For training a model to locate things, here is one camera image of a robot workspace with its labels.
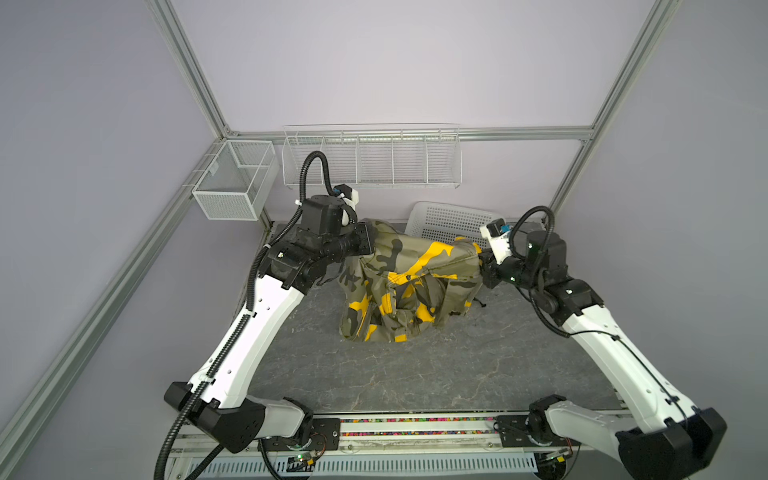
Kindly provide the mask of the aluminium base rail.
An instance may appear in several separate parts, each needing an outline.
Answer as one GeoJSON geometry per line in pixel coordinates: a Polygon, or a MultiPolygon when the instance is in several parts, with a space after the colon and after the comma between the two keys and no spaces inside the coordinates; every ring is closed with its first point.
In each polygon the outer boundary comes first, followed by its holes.
{"type": "Polygon", "coordinates": [[[305,443],[255,440],[239,453],[184,426],[167,479],[436,479],[523,474],[570,479],[595,447],[575,436],[536,440],[525,411],[322,414],[305,443]]]}

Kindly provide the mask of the white plastic laundry basket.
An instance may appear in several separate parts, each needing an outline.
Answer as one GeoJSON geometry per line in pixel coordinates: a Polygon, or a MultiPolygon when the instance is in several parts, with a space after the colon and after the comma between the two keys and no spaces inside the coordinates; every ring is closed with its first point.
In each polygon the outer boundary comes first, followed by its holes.
{"type": "Polygon", "coordinates": [[[461,237],[488,248],[480,228],[501,215],[486,210],[436,202],[417,202],[408,218],[405,234],[443,243],[453,243],[461,237]]]}

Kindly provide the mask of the small white mesh box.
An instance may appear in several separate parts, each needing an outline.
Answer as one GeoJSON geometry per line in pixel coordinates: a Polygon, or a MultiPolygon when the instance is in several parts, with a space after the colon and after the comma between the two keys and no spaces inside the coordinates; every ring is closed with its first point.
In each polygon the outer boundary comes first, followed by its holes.
{"type": "Polygon", "coordinates": [[[225,140],[192,193],[209,220],[258,221],[278,173],[272,142],[225,140]]]}

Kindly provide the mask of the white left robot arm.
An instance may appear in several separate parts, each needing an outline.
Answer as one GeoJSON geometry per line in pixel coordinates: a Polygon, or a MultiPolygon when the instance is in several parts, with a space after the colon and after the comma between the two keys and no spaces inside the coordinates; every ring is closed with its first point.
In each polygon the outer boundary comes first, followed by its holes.
{"type": "Polygon", "coordinates": [[[253,397],[250,382],[285,320],[328,266],[371,254],[375,236],[372,223],[360,221],[324,235],[299,228],[273,243],[249,276],[243,305],[217,348],[189,380],[168,387],[165,402],[231,453],[265,437],[306,443],[312,411],[287,398],[253,397]]]}

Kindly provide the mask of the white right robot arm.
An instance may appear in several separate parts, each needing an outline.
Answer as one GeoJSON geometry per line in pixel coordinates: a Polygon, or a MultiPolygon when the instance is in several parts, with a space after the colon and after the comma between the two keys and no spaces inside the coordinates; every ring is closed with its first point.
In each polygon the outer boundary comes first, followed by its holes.
{"type": "Polygon", "coordinates": [[[531,403],[527,434],[540,446],[571,439],[618,462],[634,479],[687,479],[714,459],[727,423],[701,409],[637,350],[602,298],[565,267],[532,273],[526,261],[480,255],[486,286],[508,282],[526,290],[542,323],[575,341],[609,380],[629,410],[601,414],[553,394],[531,403]]]}

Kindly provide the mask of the camouflage yellow green trousers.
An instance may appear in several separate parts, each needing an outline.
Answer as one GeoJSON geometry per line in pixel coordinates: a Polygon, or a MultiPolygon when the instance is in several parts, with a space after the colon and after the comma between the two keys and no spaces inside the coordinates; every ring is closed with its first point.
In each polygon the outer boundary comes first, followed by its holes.
{"type": "Polygon", "coordinates": [[[349,341],[402,343],[466,315],[482,287],[481,248],[398,232],[373,220],[373,252],[350,257],[338,279],[346,299],[340,334],[349,341]]]}

